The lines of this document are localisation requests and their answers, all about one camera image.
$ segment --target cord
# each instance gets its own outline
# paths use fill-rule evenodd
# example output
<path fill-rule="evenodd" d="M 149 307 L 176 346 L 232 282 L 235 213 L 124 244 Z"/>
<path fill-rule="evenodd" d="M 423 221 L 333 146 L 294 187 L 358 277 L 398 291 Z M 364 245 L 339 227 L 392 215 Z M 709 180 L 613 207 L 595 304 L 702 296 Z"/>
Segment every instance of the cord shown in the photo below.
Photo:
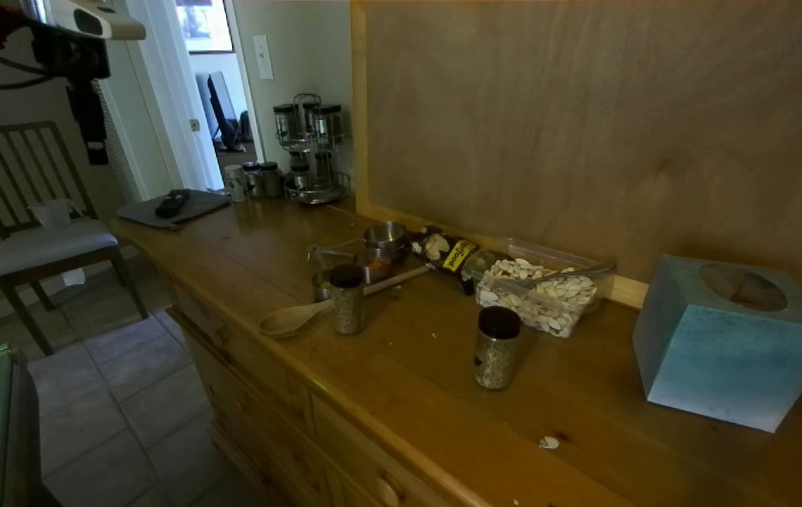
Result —
<path fill-rule="evenodd" d="M 22 65 L 22 63 L 5 60 L 5 56 L 0 56 L 0 65 L 18 68 L 18 70 L 26 70 L 26 73 L 49 76 L 46 68 L 31 68 L 31 65 Z"/>
<path fill-rule="evenodd" d="M 52 83 L 55 76 L 41 76 L 41 80 L 29 80 L 29 83 L 10 83 L 10 86 L 0 86 L 0 90 L 22 90 L 22 89 L 35 89 L 35 86 L 42 86 L 42 83 Z"/>

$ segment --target camera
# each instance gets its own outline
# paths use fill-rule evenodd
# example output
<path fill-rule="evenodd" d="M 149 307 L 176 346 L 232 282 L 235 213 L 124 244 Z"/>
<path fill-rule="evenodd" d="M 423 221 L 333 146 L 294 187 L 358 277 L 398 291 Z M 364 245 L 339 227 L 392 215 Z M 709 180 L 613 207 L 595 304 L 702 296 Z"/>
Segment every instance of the camera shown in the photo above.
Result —
<path fill-rule="evenodd" d="M 21 0 L 29 21 L 94 39 L 146 39 L 143 22 L 102 0 Z"/>

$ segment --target utensil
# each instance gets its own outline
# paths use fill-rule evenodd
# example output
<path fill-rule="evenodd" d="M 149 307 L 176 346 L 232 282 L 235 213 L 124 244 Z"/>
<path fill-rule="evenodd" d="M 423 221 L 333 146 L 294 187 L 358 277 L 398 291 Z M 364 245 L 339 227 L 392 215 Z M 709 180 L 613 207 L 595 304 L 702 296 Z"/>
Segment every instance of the utensil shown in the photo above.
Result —
<path fill-rule="evenodd" d="M 399 245 L 398 244 L 366 245 L 364 260 L 361 260 L 361 265 L 366 272 L 366 286 L 389 279 L 398 262 L 399 262 Z"/>
<path fill-rule="evenodd" d="M 402 224 L 385 221 L 385 224 L 373 227 L 366 232 L 366 241 L 375 244 L 375 245 L 402 244 L 405 241 L 405 228 L 402 228 Z"/>
<path fill-rule="evenodd" d="M 402 286 L 402 282 L 423 277 L 427 272 L 434 272 L 434 267 L 423 265 L 423 267 L 398 275 L 385 282 L 370 286 L 364 293 L 373 296 L 373 293 L 389 291 L 389 289 Z M 283 307 L 283 310 L 266 315 L 256 331 L 267 339 L 291 339 L 294 332 L 306 327 L 316 315 L 329 314 L 333 307 L 335 307 L 333 298 L 319 301 L 319 304 Z"/>

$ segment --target wooden cabinet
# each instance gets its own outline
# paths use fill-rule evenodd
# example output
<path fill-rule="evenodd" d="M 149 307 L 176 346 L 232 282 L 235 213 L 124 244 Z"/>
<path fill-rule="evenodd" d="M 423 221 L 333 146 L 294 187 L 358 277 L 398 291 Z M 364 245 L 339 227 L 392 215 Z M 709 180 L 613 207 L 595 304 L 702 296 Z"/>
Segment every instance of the wooden cabinet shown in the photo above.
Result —
<path fill-rule="evenodd" d="M 250 336 L 169 286 L 176 320 L 216 408 L 216 439 L 242 472 L 295 505 L 447 505 Z"/>
<path fill-rule="evenodd" d="M 802 505 L 802 400 L 776 434 L 648 404 L 619 304 L 568 342 L 529 342 L 503 393 L 472 383 L 479 314 L 442 275 L 366 298 L 356 339 L 328 320 L 260 336 L 261 315 L 311 301 L 304 252 L 364 227 L 285 204 L 178 234 L 119 227 L 169 279 L 219 448 L 273 505 Z"/>

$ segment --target bottle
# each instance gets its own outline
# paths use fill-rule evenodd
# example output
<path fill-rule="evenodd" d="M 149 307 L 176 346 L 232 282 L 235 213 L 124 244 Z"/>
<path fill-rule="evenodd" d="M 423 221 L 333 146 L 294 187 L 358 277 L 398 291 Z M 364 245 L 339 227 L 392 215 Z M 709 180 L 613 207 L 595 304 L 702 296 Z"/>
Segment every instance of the bottle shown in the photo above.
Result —
<path fill-rule="evenodd" d="M 487 252 L 487 249 L 475 249 L 460 267 L 460 282 L 463 282 L 463 291 L 468 296 L 475 293 L 479 282 L 485 279 L 485 275 L 494 267 L 496 262 L 496 253 Z"/>
<path fill-rule="evenodd" d="M 479 314 L 475 383 L 481 389 L 508 389 L 522 352 L 522 320 L 508 307 Z"/>
<path fill-rule="evenodd" d="M 356 336 L 364 327 L 364 279 L 366 272 L 358 265 L 339 265 L 328 282 L 335 296 L 335 332 Z"/>

